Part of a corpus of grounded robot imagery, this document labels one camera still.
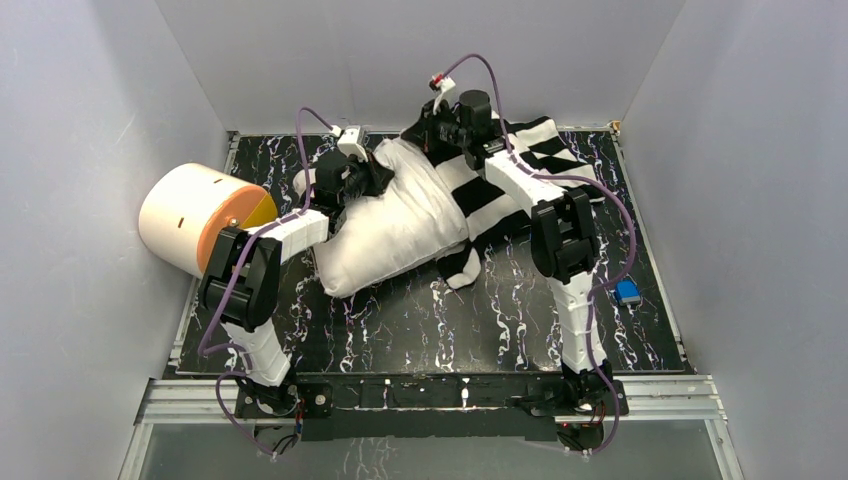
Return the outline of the white pillow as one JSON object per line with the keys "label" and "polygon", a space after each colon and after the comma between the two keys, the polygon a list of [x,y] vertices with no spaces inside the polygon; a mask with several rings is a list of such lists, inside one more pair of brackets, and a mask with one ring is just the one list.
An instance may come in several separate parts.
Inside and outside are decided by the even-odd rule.
{"label": "white pillow", "polygon": [[332,238],[313,247],[317,275],[331,297],[405,273],[468,238],[450,188],[418,148],[386,139],[375,157],[395,173],[387,190],[349,203]]}

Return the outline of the black white striped pillowcase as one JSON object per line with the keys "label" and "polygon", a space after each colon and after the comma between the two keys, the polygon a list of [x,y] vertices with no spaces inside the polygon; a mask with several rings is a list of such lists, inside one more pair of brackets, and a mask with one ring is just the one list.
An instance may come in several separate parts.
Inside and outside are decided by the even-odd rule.
{"label": "black white striped pillowcase", "polygon": [[594,168],[572,154],[553,119],[507,123],[506,130],[511,150],[486,159],[481,171],[472,170],[459,149],[424,154],[467,224],[467,239],[437,260],[440,275],[454,290],[475,282],[485,247],[530,224],[536,202],[556,200],[575,188],[591,201],[602,197],[592,184]]}

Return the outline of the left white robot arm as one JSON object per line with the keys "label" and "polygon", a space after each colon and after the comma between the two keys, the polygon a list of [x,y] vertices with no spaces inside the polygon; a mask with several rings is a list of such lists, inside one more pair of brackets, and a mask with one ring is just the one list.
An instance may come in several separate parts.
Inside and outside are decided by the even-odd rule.
{"label": "left white robot arm", "polygon": [[291,360],[272,319],[282,264],[329,240],[349,206],[382,196],[394,176],[372,150],[343,147],[305,173],[298,208],[251,230],[219,232],[201,282],[200,304],[211,312],[210,324],[228,334],[225,349],[241,357],[240,381],[261,389],[260,403],[271,414],[286,416],[299,400],[297,387],[286,381]]}

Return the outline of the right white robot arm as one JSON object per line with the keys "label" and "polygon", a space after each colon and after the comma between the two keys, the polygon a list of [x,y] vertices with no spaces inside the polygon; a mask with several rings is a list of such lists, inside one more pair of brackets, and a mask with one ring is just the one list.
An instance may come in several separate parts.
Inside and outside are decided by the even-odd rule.
{"label": "right white robot arm", "polygon": [[568,153],[553,119],[501,120],[481,90],[462,93],[455,104],[428,101],[401,137],[434,167],[465,218],[461,250],[438,262],[452,287],[475,281],[484,248],[530,231],[533,263],[560,320],[564,403],[590,413],[612,372],[590,317],[599,254],[592,202],[601,193],[589,165]]}

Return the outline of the white orange cylinder roll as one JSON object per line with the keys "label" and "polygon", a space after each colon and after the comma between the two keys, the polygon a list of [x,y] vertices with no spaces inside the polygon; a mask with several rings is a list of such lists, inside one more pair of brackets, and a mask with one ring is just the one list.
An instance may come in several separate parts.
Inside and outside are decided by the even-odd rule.
{"label": "white orange cylinder roll", "polygon": [[152,253],[200,279],[223,228],[261,226],[277,216],[276,203],[263,187],[186,163],[153,186],[142,203],[138,228]]}

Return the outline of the small blue object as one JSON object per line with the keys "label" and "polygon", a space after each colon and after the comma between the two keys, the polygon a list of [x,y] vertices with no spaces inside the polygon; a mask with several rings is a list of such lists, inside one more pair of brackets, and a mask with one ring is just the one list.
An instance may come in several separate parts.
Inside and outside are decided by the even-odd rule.
{"label": "small blue object", "polygon": [[631,279],[623,279],[614,286],[614,298],[619,306],[638,305],[642,301],[638,285]]}

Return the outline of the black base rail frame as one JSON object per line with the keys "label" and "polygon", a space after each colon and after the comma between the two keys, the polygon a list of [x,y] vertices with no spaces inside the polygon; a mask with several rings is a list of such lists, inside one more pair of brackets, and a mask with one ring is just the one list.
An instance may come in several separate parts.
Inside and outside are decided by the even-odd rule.
{"label": "black base rail frame", "polygon": [[559,372],[303,374],[279,387],[237,385],[237,419],[289,425],[306,442],[517,437],[591,451],[630,412],[620,381]]}

